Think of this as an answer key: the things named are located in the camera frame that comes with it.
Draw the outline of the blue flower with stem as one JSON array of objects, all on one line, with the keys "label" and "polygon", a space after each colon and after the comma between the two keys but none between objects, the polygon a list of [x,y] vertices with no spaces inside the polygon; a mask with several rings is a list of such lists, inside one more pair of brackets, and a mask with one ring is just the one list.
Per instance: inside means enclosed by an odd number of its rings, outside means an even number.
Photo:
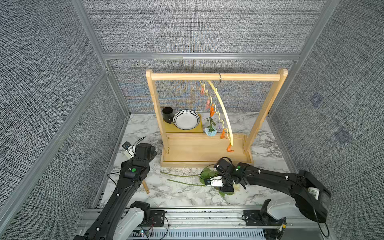
[{"label": "blue flower with stem", "polygon": [[212,117],[207,118],[209,126],[205,128],[205,133],[208,137],[214,137],[217,134],[217,129],[215,128],[216,123]]}]

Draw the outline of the yellow wavy clothes hanger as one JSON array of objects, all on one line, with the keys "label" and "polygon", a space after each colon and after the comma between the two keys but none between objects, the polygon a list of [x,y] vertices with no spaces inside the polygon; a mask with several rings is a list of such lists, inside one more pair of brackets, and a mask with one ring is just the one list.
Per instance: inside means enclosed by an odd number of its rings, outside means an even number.
[{"label": "yellow wavy clothes hanger", "polygon": [[220,78],[220,80],[219,80],[219,83],[217,84],[216,87],[214,86],[214,84],[211,81],[207,81],[207,83],[211,86],[212,90],[214,91],[216,98],[219,101],[221,111],[218,110],[217,105],[214,103],[212,95],[210,95],[209,90],[206,88],[206,84],[203,83],[202,81],[199,81],[199,82],[201,84],[201,87],[204,86],[204,88],[205,88],[205,95],[204,96],[206,96],[207,99],[209,99],[211,101],[211,105],[214,105],[215,114],[212,117],[212,119],[216,123],[215,128],[217,129],[218,128],[218,126],[217,126],[218,122],[221,122],[223,124],[224,129],[226,130],[226,138],[225,139],[227,139],[229,141],[229,144],[231,144],[233,146],[234,145],[234,137],[233,137],[232,127],[230,124],[228,113],[227,113],[226,108],[224,106],[224,102],[218,93],[218,86],[222,82],[222,75],[220,73],[219,73],[219,78]]}]

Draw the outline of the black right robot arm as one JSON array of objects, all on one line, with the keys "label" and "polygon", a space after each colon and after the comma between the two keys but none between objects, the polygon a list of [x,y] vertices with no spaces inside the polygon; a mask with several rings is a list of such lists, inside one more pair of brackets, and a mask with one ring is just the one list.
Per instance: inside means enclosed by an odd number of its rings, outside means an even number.
[{"label": "black right robot arm", "polygon": [[232,193],[234,185],[261,186],[284,193],[292,197],[299,212],[307,219],[325,223],[331,192],[310,172],[300,170],[298,173],[279,173],[238,163],[236,166],[227,157],[220,158],[213,168],[218,172],[223,186],[220,190]]}]

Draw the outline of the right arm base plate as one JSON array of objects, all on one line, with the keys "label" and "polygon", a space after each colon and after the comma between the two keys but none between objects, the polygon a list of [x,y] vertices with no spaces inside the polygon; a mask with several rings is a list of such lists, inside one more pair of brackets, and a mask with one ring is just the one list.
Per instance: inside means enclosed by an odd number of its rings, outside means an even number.
[{"label": "right arm base plate", "polygon": [[286,225],[286,219],[279,220],[270,216],[267,212],[261,210],[244,210],[242,220],[247,226],[281,226]]}]

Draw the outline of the cream rose with stem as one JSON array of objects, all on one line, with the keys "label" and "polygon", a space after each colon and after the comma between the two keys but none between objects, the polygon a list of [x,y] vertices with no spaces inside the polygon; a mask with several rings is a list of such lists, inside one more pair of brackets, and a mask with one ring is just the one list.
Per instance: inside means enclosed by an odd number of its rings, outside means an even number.
[{"label": "cream rose with stem", "polygon": [[167,181],[168,182],[172,182],[172,183],[176,183],[176,184],[180,184],[180,185],[193,186],[193,187],[207,187],[207,188],[211,187],[211,188],[215,189],[217,192],[219,192],[219,194],[222,197],[224,197],[224,196],[232,196],[232,195],[237,194],[240,191],[239,187],[234,187],[234,191],[233,192],[224,192],[223,190],[221,190],[220,187],[212,187],[210,185],[205,185],[204,180],[201,180],[201,179],[199,179],[197,182],[191,182],[191,181],[187,182],[187,181],[173,180],[173,179],[168,178]]}]

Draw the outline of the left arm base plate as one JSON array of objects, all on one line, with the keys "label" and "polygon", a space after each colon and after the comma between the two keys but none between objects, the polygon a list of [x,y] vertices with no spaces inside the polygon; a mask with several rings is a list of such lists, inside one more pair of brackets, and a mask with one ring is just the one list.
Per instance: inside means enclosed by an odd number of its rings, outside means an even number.
[{"label": "left arm base plate", "polygon": [[150,216],[144,219],[141,227],[163,227],[165,222],[165,211],[151,210]]}]

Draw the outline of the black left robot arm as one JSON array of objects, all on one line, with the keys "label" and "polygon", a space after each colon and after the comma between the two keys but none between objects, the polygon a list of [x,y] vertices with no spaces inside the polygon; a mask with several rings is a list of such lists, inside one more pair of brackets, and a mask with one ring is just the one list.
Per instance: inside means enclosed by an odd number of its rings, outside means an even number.
[{"label": "black left robot arm", "polygon": [[114,236],[123,212],[150,171],[150,162],[157,155],[151,144],[140,143],[135,154],[122,162],[116,188],[104,209],[83,236],[76,235],[75,240],[111,240]]}]

